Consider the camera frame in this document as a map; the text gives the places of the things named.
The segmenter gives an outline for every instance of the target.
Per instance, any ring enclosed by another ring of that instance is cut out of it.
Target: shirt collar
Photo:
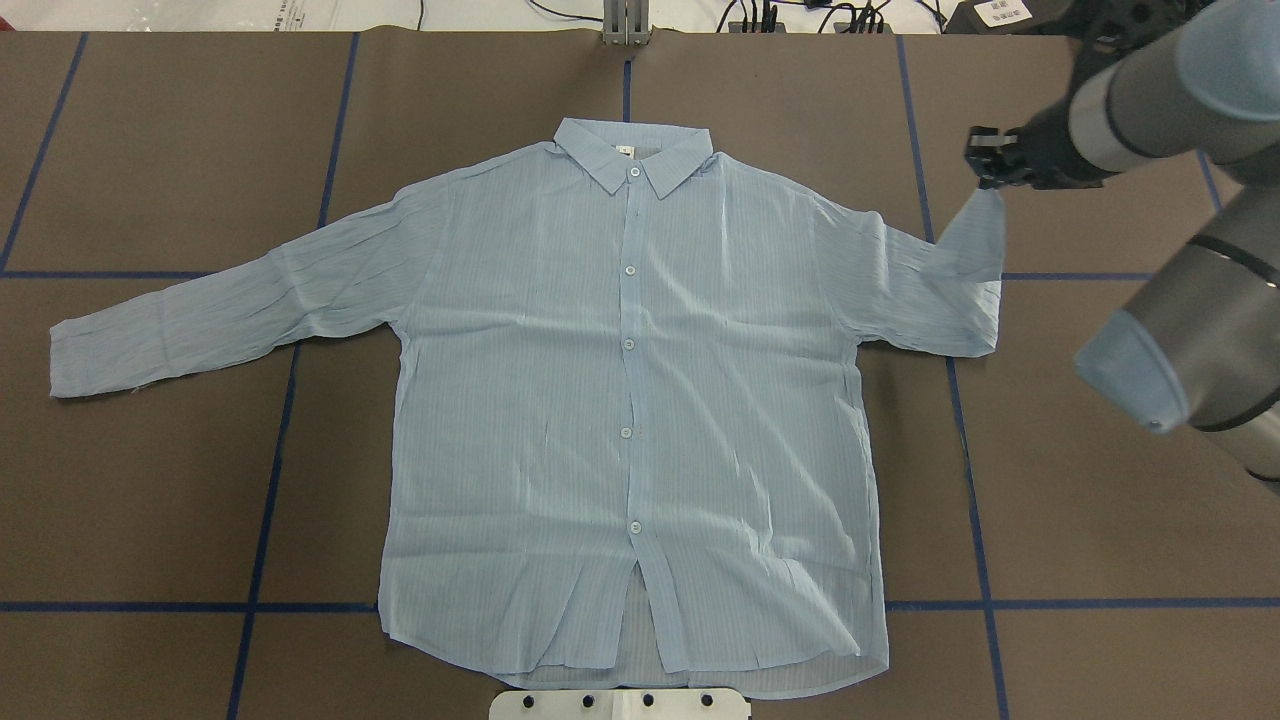
[[[657,154],[639,164],[644,165],[659,200],[698,172],[713,152],[712,133],[705,129],[575,118],[561,122],[556,143],[609,195],[622,187],[627,170],[636,164],[614,146],[657,147]]]

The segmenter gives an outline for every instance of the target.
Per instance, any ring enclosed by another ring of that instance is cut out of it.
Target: light blue shirt
[[[858,345],[989,352],[1004,242],[993,191],[934,246],[705,129],[566,119],[59,323],[51,393],[388,323],[393,638],[529,687],[813,694],[888,666]]]

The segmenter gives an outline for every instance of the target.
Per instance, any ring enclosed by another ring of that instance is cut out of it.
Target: white floor
[[[539,0],[548,8],[599,17],[602,0]],[[649,22],[682,32],[713,32],[727,0],[652,0]],[[750,8],[751,0],[745,5]],[[856,0],[861,5],[865,0]],[[940,0],[947,17],[957,0]],[[890,0],[881,10],[897,33],[936,33],[933,17],[916,0]],[[355,31],[380,24],[431,31],[545,31],[599,27],[544,13],[526,0],[0,0],[0,17],[18,29],[105,31]],[[827,9],[780,5],[787,32],[815,32]],[[827,24],[846,22],[840,10]],[[741,19],[741,9],[730,13]]]

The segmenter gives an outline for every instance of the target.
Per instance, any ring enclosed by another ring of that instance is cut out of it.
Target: white label
[[[307,22],[306,0],[280,0],[280,10],[275,14],[275,32],[302,29]]]
[[[1023,5],[1023,0],[991,0],[974,5],[973,9],[987,27],[1007,26],[1032,18],[1032,12]]]

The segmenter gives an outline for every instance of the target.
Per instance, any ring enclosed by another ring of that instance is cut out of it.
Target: black cable
[[[544,13],[550,13],[550,14],[558,17],[558,18],[568,18],[571,20],[593,20],[593,22],[596,22],[596,23],[603,23],[604,22],[604,18],[593,18],[590,15],[575,15],[572,13],[561,13],[559,10],[552,10],[547,5],[543,5],[541,3],[538,3],[538,0],[527,0],[527,1],[534,8],[538,8],[539,10],[541,10]]]
[[[947,17],[942,14],[942,4],[938,0],[933,0],[933,5],[929,5],[925,0],[915,0],[915,4],[923,6],[933,15],[933,22],[938,23],[938,32],[942,32],[947,24]]]
[[[837,3],[837,4],[832,5],[829,10],[827,10],[827,17],[822,18],[822,24],[818,26],[818,33],[819,35],[822,33],[822,31],[827,29],[827,20],[831,19],[831,15],[835,15],[836,10],[840,10],[840,9],[849,10],[849,22],[850,22],[850,24],[852,24],[852,22],[855,19],[858,19],[858,8],[855,8],[852,3]]]
[[[721,15],[721,22],[716,23],[716,32],[724,28],[724,20],[728,19],[728,12],[732,10],[733,5],[737,5],[739,1],[740,0],[728,0],[728,5],[724,5],[724,13]]]
[[[865,32],[870,33],[876,24],[883,27],[884,15],[881,14],[881,10],[883,10],[890,3],[892,3],[892,0],[884,0],[879,5],[872,5],[870,0],[867,0],[867,4],[861,8],[855,6],[852,3],[838,3],[832,5],[831,9],[827,10],[827,17],[822,18],[822,24],[818,26],[818,32],[820,33],[827,29],[827,23],[831,20],[831,15],[836,14],[837,10],[849,10],[849,27],[841,32],[859,33],[864,32],[865,28]]]

